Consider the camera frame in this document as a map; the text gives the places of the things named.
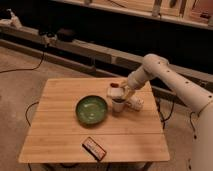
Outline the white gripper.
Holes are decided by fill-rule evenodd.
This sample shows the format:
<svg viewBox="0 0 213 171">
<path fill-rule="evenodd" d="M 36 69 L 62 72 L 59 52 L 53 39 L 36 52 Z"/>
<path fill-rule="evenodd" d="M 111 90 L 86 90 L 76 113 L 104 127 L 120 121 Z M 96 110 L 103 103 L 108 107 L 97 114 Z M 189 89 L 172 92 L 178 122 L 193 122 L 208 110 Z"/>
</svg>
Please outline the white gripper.
<svg viewBox="0 0 213 171">
<path fill-rule="evenodd" d="M 147 82 L 147 76 L 144 71 L 139 71 L 139 72 L 133 71 L 127 77 L 127 81 L 125 80 L 118 84 L 119 88 L 125 89 L 124 95 L 122 96 L 122 98 L 124 100 L 131 98 L 134 95 L 133 90 L 141 89 L 146 82 Z"/>
</svg>

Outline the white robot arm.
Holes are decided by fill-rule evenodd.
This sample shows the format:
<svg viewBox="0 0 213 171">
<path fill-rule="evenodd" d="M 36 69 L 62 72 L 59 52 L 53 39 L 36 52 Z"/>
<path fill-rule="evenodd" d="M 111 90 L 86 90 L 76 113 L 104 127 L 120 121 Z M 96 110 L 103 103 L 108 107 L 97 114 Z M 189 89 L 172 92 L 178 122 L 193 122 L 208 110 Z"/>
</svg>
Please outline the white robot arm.
<svg viewBox="0 0 213 171">
<path fill-rule="evenodd" d="M 213 171 L 213 93 L 172 70 L 167 59 L 147 54 L 142 58 L 142 65 L 120 84 L 125 90 L 123 99 L 129 99 L 154 78 L 160 79 L 199 115 L 192 146 L 191 171 Z"/>
</svg>

